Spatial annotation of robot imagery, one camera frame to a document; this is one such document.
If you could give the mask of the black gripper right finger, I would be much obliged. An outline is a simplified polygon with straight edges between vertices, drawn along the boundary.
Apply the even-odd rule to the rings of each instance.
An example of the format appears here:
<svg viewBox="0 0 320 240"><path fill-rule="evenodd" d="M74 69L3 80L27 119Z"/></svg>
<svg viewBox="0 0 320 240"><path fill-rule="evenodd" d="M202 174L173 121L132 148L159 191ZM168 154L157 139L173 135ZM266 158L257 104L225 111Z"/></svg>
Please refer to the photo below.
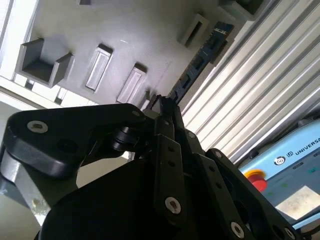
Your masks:
<svg viewBox="0 0 320 240"><path fill-rule="evenodd" d="M297 240L299 234L219 150L204 151L185 129L179 106L163 97L162 114L173 121L180 144L188 215L201 239Z"/></svg>

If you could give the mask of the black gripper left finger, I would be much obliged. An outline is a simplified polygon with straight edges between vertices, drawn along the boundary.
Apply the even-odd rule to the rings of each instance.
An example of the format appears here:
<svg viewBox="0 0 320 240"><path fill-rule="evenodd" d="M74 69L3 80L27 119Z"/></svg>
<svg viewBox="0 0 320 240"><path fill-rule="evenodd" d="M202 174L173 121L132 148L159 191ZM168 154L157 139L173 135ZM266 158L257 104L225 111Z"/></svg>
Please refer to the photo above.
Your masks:
<svg viewBox="0 0 320 240"><path fill-rule="evenodd" d="M182 169L173 121L163 115L163 97L144 111L132 104L22 111L4 132L4 176L43 226L63 197L135 161L169 160ZM165 199L169 223L187 221L186 190Z"/></svg>

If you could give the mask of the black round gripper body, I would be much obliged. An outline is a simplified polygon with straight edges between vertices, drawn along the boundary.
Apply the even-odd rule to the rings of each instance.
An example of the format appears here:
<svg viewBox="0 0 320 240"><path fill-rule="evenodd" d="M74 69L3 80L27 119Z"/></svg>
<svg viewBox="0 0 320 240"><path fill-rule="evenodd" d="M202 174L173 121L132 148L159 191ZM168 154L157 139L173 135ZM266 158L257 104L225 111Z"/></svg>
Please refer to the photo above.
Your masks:
<svg viewBox="0 0 320 240"><path fill-rule="evenodd" d="M169 223L174 214L168 197L183 191L183 171L171 160L127 163L66 195L45 218L41 240L218 240L220 227L208 214L189 206L182 227Z"/></svg>

